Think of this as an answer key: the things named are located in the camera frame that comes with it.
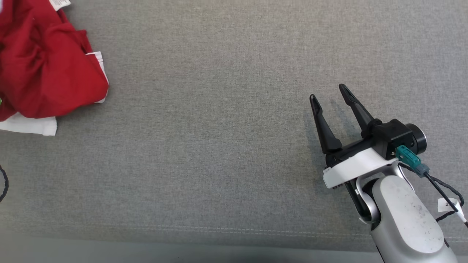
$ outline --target teal connector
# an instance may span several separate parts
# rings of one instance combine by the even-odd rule
[[[411,167],[411,169],[413,169],[413,171],[419,175],[419,177],[424,177],[424,173],[429,172],[429,167],[421,163],[421,159],[405,145],[400,145],[397,147],[395,156],[400,161]]]

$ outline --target red cloth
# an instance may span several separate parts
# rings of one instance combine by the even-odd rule
[[[108,83],[86,31],[49,0],[3,0],[0,13],[0,121],[65,115],[103,99]]]

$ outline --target clothing label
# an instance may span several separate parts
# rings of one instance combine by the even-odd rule
[[[450,201],[452,201],[452,203],[455,205],[455,207],[458,209],[458,211],[460,211],[460,213],[463,215],[463,210],[461,209],[461,206],[460,206],[460,203],[458,202],[457,199],[455,198],[449,198]],[[453,211],[452,207],[449,205],[449,203],[447,203],[447,201],[443,198],[439,199],[437,201],[437,210],[439,212],[445,212],[445,211]]]
[[[62,7],[71,5],[70,0],[49,0],[51,5],[54,7],[55,11],[58,11]]]

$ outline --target robotic arm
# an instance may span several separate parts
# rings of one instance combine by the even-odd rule
[[[327,188],[346,186],[360,220],[370,225],[371,236],[385,263],[458,262],[438,223],[402,171],[402,167],[412,167],[400,161],[399,151],[424,152],[424,133],[416,125],[405,125],[397,119],[382,123],[344,84],[339,88],[358,120],[362,140],[343,146],[325,121],[317,98],[310,96],[322,152],[326,154],[323,179]],[[384,176],[365,183],[377,173]]]

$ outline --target camera lens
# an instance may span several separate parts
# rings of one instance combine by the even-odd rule
[[[413,146],[410,148],[416,154],[423,153],[427,148],[427,138],[424,132],[414,124],[406,124],[413,131]]]

